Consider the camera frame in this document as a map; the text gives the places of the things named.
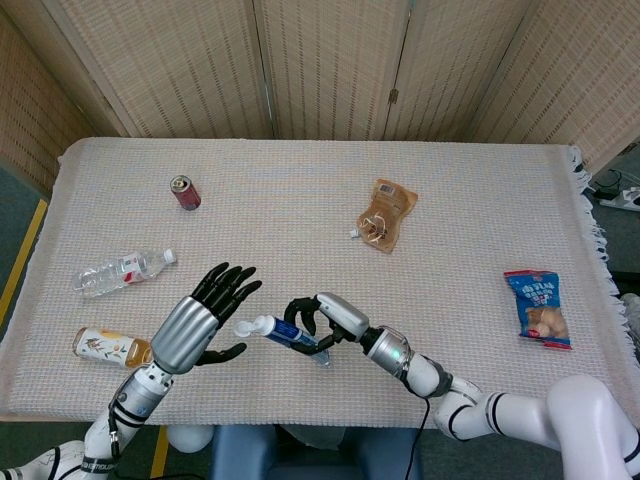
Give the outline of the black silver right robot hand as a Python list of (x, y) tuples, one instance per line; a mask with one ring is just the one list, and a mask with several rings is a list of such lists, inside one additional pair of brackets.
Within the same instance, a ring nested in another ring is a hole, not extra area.
[(343, 340), (358, 343), (370, 327), (370, 320), (364, 313), (342, 297), (329, 292), (320, 292), (314, 297), (292, 300), (285, 309), (284, 321), (295, 326), (296, 318), (300, 316), (304, 328), (314, 336), (316, 312), (320, 312), (329, 320), (331, 334), (319, 340), (315, 346), (302, 344), (293, 346), (294, 350), (307, 356), (326, 351)]

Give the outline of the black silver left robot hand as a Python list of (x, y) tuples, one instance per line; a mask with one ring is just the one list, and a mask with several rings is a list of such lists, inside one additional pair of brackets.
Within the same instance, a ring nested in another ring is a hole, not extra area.
[(171, 311), (151, 340), (153, 363), (170, 375), (182, 375), (195, 366), (220, 364), (244, 353), (237, 343), (225, 350), (208, 348), (217, 332), (262, 282), (254, 267), (231, 267), (223, 262), (212, 268), (191, 294)]

